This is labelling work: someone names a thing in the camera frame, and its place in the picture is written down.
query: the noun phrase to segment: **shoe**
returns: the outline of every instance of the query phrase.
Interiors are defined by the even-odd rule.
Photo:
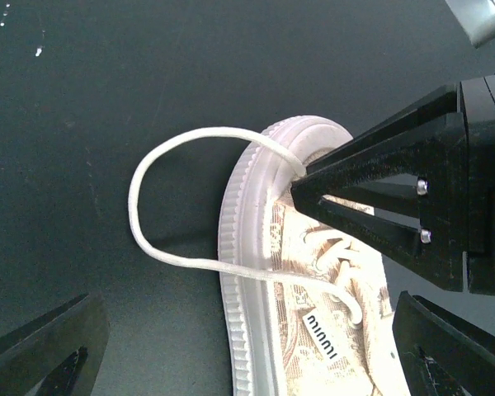
[[[159,251],[139,227],[143,175],[168,150],[211,136],[253,142],[224,194],[219,261]],[[129,216],[138,245],[161,262],[220,272],[236,396],[410,394],[394,344],[381,255],[300,214],[290,195],[305,165],[350,139],[340,125],[316,116],[284,120],[262,134],[205,128],[158,146],[136,169]]]

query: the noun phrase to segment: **metal screw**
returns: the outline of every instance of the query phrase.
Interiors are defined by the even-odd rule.
[[[427,183],[427,180],[418,179],[418,182],[416,183],[416,193],[419,196],[426,196],[428,187],[429,183]]]
[[[422,229],[422,231],[420,231],[420,240],[422,243],[431,243],[431,231]]]

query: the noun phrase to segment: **white tag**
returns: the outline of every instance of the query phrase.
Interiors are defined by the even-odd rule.
[[[323,355],[323,359],[333,363],[342,358],[342,351],[339,351],[336,338],[330,333],[326,323],[322,323],[320,319],[321,315],[317,308],[313,309],[303,316],[304,326],[306,326],[315,346]]]

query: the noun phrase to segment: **black table surface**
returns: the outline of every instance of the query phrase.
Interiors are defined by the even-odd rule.
[[[95,395],[231,394],[217,274],[156,262],[130,234],[130,178],[150,149],[301,114],[357,135],[444,83],[495,72],[495,41],[472,48],[443,0],[1,0],[1,22],[0,336],[100,290],[111,338]],[[245,147],[200,140],[153,166],[140,210],[155,246],[216,257]],[[385,265],[394,302],[421,293],[495,334],[495,298]]]

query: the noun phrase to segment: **rubber sole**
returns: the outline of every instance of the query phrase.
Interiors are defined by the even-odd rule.
[[[262,134],[287,147],[301,161],[351,139],[339,124],[312,115],[283,120]],[[271,210],[294,177],[290,166],[270,150],[256,144],[246,148],[224,193],[219,219],[220,261],[271,269]],[[273,284],[228,274],[220,274],[220,282],[233,394],[287,394]]]

